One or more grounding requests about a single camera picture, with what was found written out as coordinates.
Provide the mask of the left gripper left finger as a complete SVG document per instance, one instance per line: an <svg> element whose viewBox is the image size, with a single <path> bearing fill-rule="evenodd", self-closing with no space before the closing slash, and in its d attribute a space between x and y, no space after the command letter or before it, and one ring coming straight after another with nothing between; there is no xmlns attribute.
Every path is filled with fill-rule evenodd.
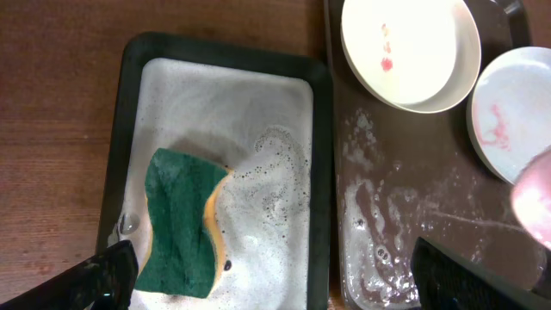
<svg viewBox="0 0 551 310"><path fill-rule="evenodd" d="M133 245L129 240L123 240L4 302L1 310L127 310L138 271Z"/></svg>

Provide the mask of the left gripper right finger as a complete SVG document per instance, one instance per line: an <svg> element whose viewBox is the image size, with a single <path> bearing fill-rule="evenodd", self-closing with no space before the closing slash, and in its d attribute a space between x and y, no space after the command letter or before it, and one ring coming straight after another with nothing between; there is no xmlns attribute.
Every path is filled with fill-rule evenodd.
<svg viewBox="0 0 551 310"><path fill-rule="evenodd" d="M421 237L417 238L412 253L411 270L422 310L550 308L549 299L517 288Z"/></svg>

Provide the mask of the green yellow sponge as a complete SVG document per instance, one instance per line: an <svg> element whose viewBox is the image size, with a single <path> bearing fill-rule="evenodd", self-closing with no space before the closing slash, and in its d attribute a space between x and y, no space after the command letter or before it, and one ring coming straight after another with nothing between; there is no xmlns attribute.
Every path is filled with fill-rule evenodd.
<svg viewBox="0 0 551 310"><path fill-rule="evenodd" d="M225 168L207 160L156 150L145 174L151 254L135 283L137 290L209 296L225 257L214 207L227 176Z"/></svg>

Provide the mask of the pink white plate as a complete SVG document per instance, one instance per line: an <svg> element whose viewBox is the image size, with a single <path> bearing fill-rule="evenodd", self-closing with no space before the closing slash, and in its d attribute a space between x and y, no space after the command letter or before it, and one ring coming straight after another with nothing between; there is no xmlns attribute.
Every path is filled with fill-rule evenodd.
<svg viewBox="0 0 551 310"><path fill-rule="evenodd" d="M534 157L511 191L511 206L519 223L550 249L550 149Z"/></svg>

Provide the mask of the pale blue plate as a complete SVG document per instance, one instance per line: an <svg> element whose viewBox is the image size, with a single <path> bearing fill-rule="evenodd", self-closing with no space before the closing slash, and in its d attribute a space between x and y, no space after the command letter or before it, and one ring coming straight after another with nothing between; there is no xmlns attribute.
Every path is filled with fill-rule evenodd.
<svg viewBox="0 0 551 310"><path fill-rule="evenodd" d="M491 61L469 96L467 130L487 169L515 183L550 147L550 50L519 47Z"/></svg>

